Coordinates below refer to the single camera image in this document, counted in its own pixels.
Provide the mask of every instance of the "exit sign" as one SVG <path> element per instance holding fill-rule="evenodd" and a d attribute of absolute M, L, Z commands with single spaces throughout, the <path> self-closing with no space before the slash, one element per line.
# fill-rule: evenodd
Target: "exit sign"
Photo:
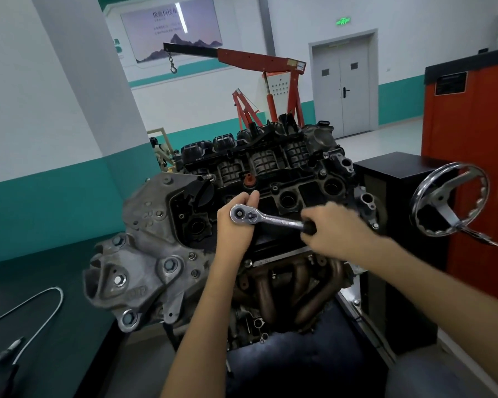
<path fill-rule="evenodd" d="M 346 16 L 346 17 L 343 17 L 343 18 L 339 18 L 337 21 L 336 21 L 336 25 L 345 25 L 345 24 L 348 24 L 349 22 L 351 21 L 351 17 L 349 16 Z"/>

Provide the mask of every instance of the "engine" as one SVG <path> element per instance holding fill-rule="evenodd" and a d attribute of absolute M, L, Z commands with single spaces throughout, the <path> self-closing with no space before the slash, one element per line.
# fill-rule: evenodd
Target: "engine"
<path fill-rule="evenodd" d="M 299 129 L 283 115 L 183 147 L 173 172 L 125 201 L 126 232 L 96 246 L 83 274 L 87 299 L 111 310 L 124 332 L 163 321 L 183 334 L 214 259 L 217 211 L 242 191 L 259 190 L 259 210 L 295 220 L 304 207 L 336 201 L 378 230 L 374 197 L 332 129 L 322 121 Z M 228 349 L 305 332 L 352 275 L 348 263 L 312 253 L 299 231 L 256 225 L 234 287 Z"/>

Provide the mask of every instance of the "chrome hand wheel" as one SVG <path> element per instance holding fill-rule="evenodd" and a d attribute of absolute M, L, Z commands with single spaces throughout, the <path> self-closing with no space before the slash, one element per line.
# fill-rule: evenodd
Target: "chrome hand wheel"
<path fill-rule="evenodd" d="M 465 168 L 466 171 L 464 173 L 446 181 L 443 185 L 439 186 L 434 184 L 444 174 L 451 172 L 452 170 L 460 170 Z M 468 216 L 465 219 L 459 219 L 454 211 L 452 211 L 452 208 L 448 205 L 450 192 L 474 178 L 479 178 L 481 182 L 480 194 L 478 200 L 476 201 L 476 207 L 468 213 Z M 426 236 L 442 237 L 461 231 L 482 243 L 491 246 L 498 246 L 498 243 L 493 241 L 486 234 L 476 232 L 475 230 L 467 227 L 474 219 L 476 219 L 479 213 L 482 212 L 483 207 L 485 207 L 485 203 L 489 197 L 489 190 L 489 178 L 480 167 L 460 162 L 446 164 L 431 172 L 417 187 L 411 201 L 412 223 L 416 225 L 418 230 Z M 433 231 L 426 229 L 420 224 L 417 214 L 426 205 L 431 205 L 437 209 L 441 216 L 448 222 L 449 227 L 447 229 Z"/>

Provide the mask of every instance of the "red engine crane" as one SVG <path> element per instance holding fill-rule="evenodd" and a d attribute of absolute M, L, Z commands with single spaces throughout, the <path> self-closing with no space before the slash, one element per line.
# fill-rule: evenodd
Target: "red engine crane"
<path fill-rule="evenodd" d="M 217 58 L 219 62 L 228 64 L 229 66 L 248 69 L 251 71 L 259 71 L 263 73 L 264 81 L 266 82 L 269 113 L 271 115 L 272 121 L 278 121 L 278 116 L 277 109 L 275 108 L 275 102 L 273 100 L 273 95 L 269 90 L 268 78 L 266 74 L 289 72 L 290 81 L 288 106 L 286 109 L 286 113 L 290 113 L 293 116 L 297 114 L 297 122 L 299 126 L 304 127 L 303 111 L 300 108 L 299 89 L 297 88 L 297 85 L 299 83 L 299 75 L 304 74 L 304 69 L 306 68 L 306 63 L 304 61 L 285 57 L 267 56 L 265 54 L 247 53 L 245 51 L 238 50 L 213 49 L 200 46 L 185 46 L 174 43 L 164 43 L 164 51 L 170 54 L 189 54 L 192 56 Z M 238 117 L 240 120 L 244 121 L 246 128 L 248 128 L 248 123 L 252 121 L 250 120 L 250 118 L 252 118 L 257 123 L 257 125 L 261 126 L 262 123 L 260 122 L 254 110 L 248 104 L 244 95 L 239 92 L 239 90 L 236 90 L 232 94 L 232 96 L 234 98 L 236 109 L 238 110 Z M 244 104 L 243 109 L 240 106 L 239 101 Z"/>

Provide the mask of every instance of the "hand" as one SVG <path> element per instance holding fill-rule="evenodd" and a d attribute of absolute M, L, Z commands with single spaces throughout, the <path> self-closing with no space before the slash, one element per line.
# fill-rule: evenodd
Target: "hand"
<path fill-rule="evenodd" d="M 304 219 L 314 221 L 317 227 L 313 236 L 301 233 L 300 238 L 314 252 L 327 257 L 358 264 L 381 239 L 356 212 L 334 202 L 306 208 L 300 214 Z"/>
<path fill-rule="evenodd" d="M 258 208 L 260 193 L 254 190 L 251 195 L 240 193 L 228 204 L 218 210 L 218 242 L 216 244 L 216 260 L 222 260 L 238 267 L 251 239 L 253 238 L 253 225 L 239 225 L 230 218 L 230 209 L 235 204 L 245 204 Z"/>

